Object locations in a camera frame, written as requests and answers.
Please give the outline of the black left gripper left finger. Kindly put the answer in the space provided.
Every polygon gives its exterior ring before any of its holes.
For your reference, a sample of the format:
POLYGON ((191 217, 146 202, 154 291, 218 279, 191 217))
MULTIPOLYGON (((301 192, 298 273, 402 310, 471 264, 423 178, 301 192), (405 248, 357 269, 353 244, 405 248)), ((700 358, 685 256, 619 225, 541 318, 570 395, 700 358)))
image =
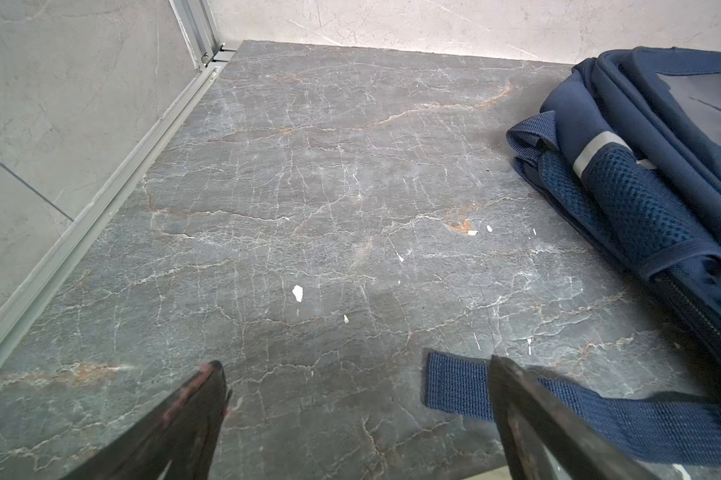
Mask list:
POLYGON ((206 479, 230 393, 224 367, 202 364, 146 416, 68 479, 206 479))

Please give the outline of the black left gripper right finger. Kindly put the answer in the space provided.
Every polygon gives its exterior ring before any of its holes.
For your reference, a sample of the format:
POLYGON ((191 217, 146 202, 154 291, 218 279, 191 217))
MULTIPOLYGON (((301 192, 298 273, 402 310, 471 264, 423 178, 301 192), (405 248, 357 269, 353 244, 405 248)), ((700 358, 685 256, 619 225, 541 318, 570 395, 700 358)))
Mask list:
POLYGON ((538 379, 493 356, 489 396, 513 479, 654 479, 538 379))

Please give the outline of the navy blue student backpack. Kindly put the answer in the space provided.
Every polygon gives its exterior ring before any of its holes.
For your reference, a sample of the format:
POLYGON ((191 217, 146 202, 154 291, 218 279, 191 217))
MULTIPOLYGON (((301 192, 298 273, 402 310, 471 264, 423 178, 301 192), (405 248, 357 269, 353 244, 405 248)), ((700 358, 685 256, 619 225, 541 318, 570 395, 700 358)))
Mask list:
MULTIPOLYGON (((604 52, 576 65, 507 139, 516 172, 721 366, 721 52, 604 52)), ((427 406, 495 423, 490 362, 431 352, 427 406)), ((721 467, 721 402, 606 398, 526 372, 644 468, 721 467)))

